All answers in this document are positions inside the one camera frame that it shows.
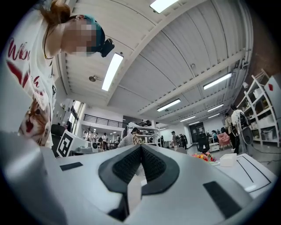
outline pink chair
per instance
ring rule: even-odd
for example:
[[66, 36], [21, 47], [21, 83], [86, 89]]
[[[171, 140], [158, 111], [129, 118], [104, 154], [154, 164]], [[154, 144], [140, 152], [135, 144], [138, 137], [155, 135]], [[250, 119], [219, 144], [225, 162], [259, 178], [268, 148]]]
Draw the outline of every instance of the pink chair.
[[222, 134], [217, 134], [216, 135], [219, 139], [219, 144], [220, 144], [220, 147], [224, 147], [225, 145], [230, 145], [230, 137], [227, 135], [227, 133], [223, 132]]

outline cat face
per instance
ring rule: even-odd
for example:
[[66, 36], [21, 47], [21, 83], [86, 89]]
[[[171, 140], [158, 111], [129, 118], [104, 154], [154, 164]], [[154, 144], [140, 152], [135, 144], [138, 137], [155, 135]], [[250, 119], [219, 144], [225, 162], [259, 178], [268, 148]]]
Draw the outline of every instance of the cat face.
[[44, 145], [47, 141], [50, 130], [50, 107], [45, 110], [40, 108], [36, 98], [25, 114], [24, 120], [20, 126], [20, 133], [28, 138], [32, 138], [39, 145]]

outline seated person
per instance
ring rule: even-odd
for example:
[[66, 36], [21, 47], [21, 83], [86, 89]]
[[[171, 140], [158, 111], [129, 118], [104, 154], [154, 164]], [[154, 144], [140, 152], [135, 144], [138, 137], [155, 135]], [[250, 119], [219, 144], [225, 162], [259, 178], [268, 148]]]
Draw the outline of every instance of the seated person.
[[213, 138], [214, 138], [214, 141], [212, 140], [212, 143], [219, 142], [219, 139], [218, 139], [218, 137], [217, 137], [217, 135], [216, 135], [216, 131], [212, 131], [212, 136], [213, 136]]
[[128, 145], [137, 145], [137, 144], [139, 144], [140, 140], [136, 136], [137, 133], [138, 133], [138, 130], [135, 127], [130, 134], [128, 134], [126, 137], [124, 137], [122, 139], [122, 141], [118, 145], [118, 148], [125, 147], [125, 146], [128, 146]]

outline neck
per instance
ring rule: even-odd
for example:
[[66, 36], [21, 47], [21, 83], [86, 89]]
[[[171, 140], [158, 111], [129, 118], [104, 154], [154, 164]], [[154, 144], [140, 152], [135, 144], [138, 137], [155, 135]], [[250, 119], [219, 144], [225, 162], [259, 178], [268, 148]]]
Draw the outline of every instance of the neck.
[[52, 58], [61, 52], [61, 39], [63, 36], [64, 25], [59, 24], [55, 27], [50, 27], [43, 39], [43, 47], [45, 44], [45, 54], [48, 58]]

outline black rectangular strip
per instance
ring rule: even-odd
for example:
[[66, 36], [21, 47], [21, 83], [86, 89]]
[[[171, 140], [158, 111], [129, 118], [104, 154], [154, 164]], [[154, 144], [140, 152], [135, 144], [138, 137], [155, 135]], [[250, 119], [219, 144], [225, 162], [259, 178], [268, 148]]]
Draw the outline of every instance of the black rectangular strip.
[[238, 213], [241, 207], [225, 192], [225, 190], [215, 181], [203, 184], [219, 210], [226, 219]]
[[71, 163], [71, 164], [62, 165], [60, 167], [61, 167], [62, 171], [67, 171], [67, 170], [71, 170], [71, 169], [74, 169], [74, 168], [77, 168], [77, 167], [81, 167], [81, 166], [83, 166], [83, 164], [80, 163], [80, 162], [77, 162], [77, 163]]

